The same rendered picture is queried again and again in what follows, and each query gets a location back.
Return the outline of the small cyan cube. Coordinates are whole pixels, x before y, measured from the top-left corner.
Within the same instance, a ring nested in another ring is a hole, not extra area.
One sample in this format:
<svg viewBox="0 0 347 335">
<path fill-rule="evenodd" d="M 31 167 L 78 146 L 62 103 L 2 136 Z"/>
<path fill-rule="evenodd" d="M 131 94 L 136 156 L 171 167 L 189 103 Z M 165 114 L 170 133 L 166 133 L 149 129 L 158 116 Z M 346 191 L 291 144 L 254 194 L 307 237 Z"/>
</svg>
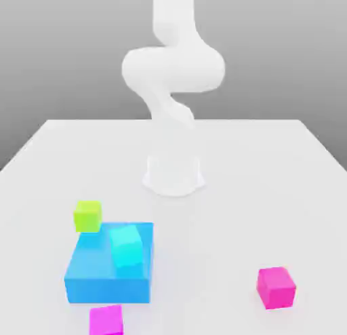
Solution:
<svg viewBox="0 0 347 335">
<path fill-rule="evenodd" d="M 143 243 L 136 225 L 111 229 L 109 235 L 112 258 L 118 269 L 143 263 Z"/>
</svg>

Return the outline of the small lime green cube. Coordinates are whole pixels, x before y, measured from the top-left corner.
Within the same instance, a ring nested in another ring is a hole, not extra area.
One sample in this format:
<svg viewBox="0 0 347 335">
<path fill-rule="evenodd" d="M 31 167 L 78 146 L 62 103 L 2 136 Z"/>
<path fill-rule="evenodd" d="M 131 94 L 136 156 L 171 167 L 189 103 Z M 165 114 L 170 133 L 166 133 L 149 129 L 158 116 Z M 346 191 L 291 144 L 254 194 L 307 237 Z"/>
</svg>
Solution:
<svg viewBox="0 0 347 335">
<path fill-rule="evenodd" d="M 102 224 L 100 201 L 78 201 L 73 212 L 75 230 L 78 233 L 97 233 Z"/>
</svg>

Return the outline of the small pink cube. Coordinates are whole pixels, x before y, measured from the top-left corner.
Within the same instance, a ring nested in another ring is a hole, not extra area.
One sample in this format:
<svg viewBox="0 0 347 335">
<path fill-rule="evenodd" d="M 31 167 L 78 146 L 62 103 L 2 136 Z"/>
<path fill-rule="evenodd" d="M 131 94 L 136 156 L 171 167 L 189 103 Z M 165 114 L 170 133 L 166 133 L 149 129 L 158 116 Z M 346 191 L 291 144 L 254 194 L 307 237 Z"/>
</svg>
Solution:
<svg viewBox="0 0 347 335">
<path fill-rule="evenodd" d="M 296 284 L 285 267 L 260 269 L 256 290 L 265 309 L 282 309 L 293 306 Z"/>
</svg>

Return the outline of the small magenta cube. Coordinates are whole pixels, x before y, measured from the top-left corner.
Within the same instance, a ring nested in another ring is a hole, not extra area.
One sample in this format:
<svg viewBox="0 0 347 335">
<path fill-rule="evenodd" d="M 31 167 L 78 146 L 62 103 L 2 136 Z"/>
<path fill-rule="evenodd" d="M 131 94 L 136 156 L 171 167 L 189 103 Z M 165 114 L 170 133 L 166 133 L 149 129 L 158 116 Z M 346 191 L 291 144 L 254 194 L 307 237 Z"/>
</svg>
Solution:
<svg viewBox="0 0 347 335">
<path fill-rule="evenodd" d="M 89 312 L 89 335 L 123 335 L 121 305 L 92 308 Z"/>
</svg>

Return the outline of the large blue box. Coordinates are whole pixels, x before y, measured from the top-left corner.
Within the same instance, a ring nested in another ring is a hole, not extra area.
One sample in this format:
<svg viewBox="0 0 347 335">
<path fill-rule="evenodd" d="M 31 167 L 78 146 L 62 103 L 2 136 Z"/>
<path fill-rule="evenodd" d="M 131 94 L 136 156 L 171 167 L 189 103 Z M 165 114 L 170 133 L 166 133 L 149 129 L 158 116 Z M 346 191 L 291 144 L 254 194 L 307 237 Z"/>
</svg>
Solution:
<svg viewBox="0 0 347 335">
<path fill-rule="evenodd" d="M 138 265 L 117 268 L 110 231 L 135 226 L 142 240 Z M 104 222 L 94 233 L 81 233 L 64 276 L 70 303 L 149 303 L 152 281 L 153 227 L 151 222 Z"/>
</svg>

